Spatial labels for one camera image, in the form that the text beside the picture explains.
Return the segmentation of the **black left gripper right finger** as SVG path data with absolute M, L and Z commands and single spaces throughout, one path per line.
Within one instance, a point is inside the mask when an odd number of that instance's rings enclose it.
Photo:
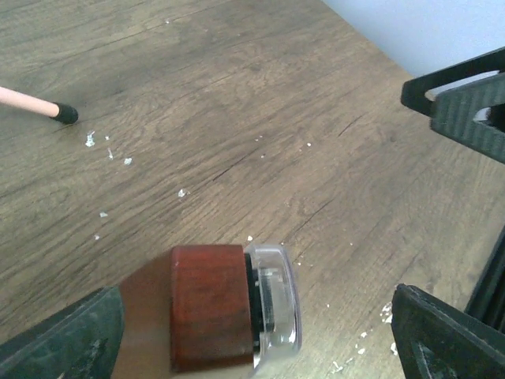
M 399 284 L 391 329 L 406 378 L 503 378 L 504 334 L 412 285 Z

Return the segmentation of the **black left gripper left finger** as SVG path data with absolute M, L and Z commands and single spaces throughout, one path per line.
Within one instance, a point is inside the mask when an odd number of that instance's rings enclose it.
M 110 378 L 123 330 L 119 288 L 100 288 L 3 343 L 1 377 Z

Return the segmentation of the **red-brown wooden metronome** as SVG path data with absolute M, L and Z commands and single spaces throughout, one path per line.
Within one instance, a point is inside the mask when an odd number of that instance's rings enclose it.
M 176 246 L 119 285 L 114 378 L 247 378 L 253 324 L 244 249 Z

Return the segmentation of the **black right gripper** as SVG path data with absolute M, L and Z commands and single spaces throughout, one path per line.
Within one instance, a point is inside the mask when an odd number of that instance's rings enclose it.
M 477 281 L 465 313 L 492 328 L 504 327 L 504 230 Z

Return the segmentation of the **clear plastic metronome cover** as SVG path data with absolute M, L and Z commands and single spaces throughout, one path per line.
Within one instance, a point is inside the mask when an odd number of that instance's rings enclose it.
M 272 378 L 302 346 L 294 270 L 282 245 L 245 247 L 253 337 L 254 378 Z

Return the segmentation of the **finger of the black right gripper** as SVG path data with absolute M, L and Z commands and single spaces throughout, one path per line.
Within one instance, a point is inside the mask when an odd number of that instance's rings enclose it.
M 479 75 L 498 71 L 504 71 L 504 47 L 405 82 L 400 101 L 410 110 L 430 116 L 434 103 L 434 100 L 428 97 L 430 92 L 437 97 L 448 89 L 477 80 Z
M 504 132 L 474 119 L 478 111 L 504 103 L 502 73 L 441 92 L 432 107 L 430 127 L 500 163 L 504 162 Z

